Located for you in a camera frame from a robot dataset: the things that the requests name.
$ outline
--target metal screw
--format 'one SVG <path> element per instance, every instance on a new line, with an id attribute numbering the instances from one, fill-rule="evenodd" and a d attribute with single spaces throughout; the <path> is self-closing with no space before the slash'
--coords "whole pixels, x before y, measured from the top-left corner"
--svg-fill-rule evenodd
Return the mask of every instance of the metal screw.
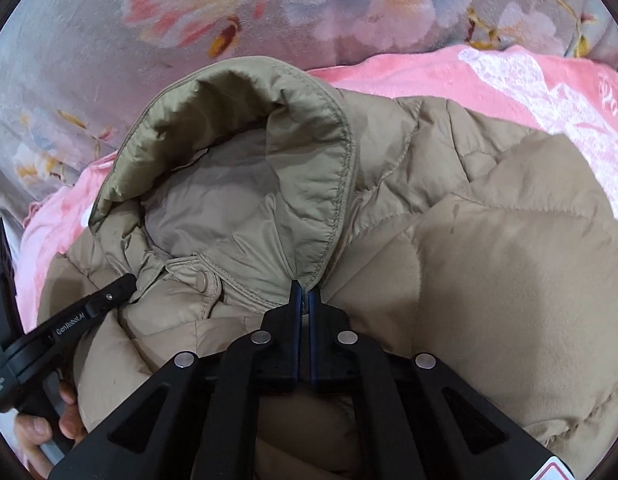
<path id="1" fill-rule="evenodd" d="M 425 370 L 431 370 L 436 366 L 436 358 L 431 354 L 418 354 L 416 355 L 416 366 Z"/>
<path id="2" fill-rule="evenodd" d="M 194 356 L 191 352 L 180 352 L 173 362 L 178 368 L 187 368 L 193 364 Z"/>
<path id="3" fill-rule="evenodd" d="M 256 345 L 265 345 L 271 341 L 271 334 L 266 330 L 258 330 L 251 334 L 251 341 L 256 343 Z"/>
<path id="4" fill-rule="evenodd" d="M 338 334 L 338 341 L 340 341 L 343 345 L 353 345 L 356 341 L 358 341 L 358 334 L 352 332 L 351 330 L 345 330 Z"/>

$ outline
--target jacket sleeve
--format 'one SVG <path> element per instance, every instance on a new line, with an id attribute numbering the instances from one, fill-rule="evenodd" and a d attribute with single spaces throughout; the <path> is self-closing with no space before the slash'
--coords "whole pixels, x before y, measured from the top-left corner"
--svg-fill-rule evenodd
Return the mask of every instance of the jacket sleeve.
<path id="1" fill-rule="evenodd" d="M 51 261 L 40 296 L 38 324 L 121 275 L 85 229 L 66 254 L 56 254 Z"/>

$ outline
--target gray fabric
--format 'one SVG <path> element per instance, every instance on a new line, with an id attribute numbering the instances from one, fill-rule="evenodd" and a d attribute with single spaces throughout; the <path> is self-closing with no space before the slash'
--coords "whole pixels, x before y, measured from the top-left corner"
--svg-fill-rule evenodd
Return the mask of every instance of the gray fabric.
<path id="1" fill-rule="evenodd" d="M 265 142 L 263 129 L 234 136 L 147 195 L 145 229 L 154 245 L 179 258 L 231 237 L 276 192 Z"/>

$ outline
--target warning label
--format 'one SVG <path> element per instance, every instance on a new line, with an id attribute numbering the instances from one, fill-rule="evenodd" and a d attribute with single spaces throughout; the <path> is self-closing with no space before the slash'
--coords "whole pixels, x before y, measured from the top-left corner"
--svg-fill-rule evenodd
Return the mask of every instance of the warning label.
<path id="1" fill-rule="evenodd" d="M 531 480 L 575 480 L 558 457 L 551 457 Z"/>

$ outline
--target white print on blanket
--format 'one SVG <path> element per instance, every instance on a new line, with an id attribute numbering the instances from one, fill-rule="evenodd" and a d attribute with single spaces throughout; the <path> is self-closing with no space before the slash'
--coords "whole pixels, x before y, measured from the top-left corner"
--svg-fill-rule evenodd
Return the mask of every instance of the white print on blanket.
<path id="1" fill-rule="evenodd" d="M 539 63 L 523 52 L 487 54 L 467 48 L 458 59 L 484 83 L 527 108 L 543 130 L 564 132 L 592 167 L 618 219 L 618 133 L 586 97 L 565 83 L 549 89 Z"/>
<path id="2" fill-rule="evenodd" d="M 605 74 L 598 74 L 598 76 L 600 77 L 598 92 L 600 93 L 602 108 L 603 110 L 608 108 L 611 114 L 618 119 L 618 101 L 614 97 L 614 89 L 609 78 Z"/>

